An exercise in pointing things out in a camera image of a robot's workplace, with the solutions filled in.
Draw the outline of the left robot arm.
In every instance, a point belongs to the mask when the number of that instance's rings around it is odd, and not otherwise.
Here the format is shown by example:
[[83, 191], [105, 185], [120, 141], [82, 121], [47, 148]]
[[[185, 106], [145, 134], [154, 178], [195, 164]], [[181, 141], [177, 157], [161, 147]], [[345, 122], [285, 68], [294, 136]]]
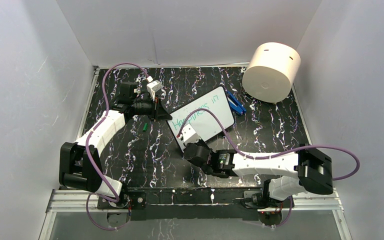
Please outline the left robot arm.
[[158, 96], [162, 87], [160, 81], [153, 80], [146, 86], [146, 95], [142, 96], [137, 83], [122, 83], [119, 94], [108, 104], [97, 123], [76, 141], [61, 146], [59, 183], [94, 193], [117, 208], [127, 206], [130, 200], [127, 187], [103, 174], [100, 156], [115, 134], [134, 116], [147, 116], [152, 122], [172, 119]]

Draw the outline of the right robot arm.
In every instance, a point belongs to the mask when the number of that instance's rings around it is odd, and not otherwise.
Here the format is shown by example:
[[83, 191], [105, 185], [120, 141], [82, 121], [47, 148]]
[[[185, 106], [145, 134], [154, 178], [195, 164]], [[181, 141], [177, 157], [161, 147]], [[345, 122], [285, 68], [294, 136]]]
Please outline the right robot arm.
[[332, 159], [322, 151], [304, 145], [286, 153], [256, 153], [212, 150], [203, 141], [188, 143], [183, 157], [206, 175], [227, 179], [247, 175], [277, 176], [263, 185], [259, 199], [275, 207], [286, 198], [309, 192], [333, 193]]

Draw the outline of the white whiteboard black frame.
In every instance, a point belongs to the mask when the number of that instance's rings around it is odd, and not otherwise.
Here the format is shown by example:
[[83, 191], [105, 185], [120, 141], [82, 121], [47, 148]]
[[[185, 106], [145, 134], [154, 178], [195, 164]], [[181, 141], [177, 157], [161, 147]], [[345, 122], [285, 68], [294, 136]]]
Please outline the white whiteboard black frame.
[[225, 129], [232, 127], [235, 123], [228, 97], [222, 86], [174, 110], [170, 115], [172, 119], [168, 120], [167, 124], [179, 146], [180, 153], [185, 149], [184, 144], [177, 138], [182, 125], [191, 125], [204, 141], [208, 141], [222, 132], [218, 123], [221, 123]]

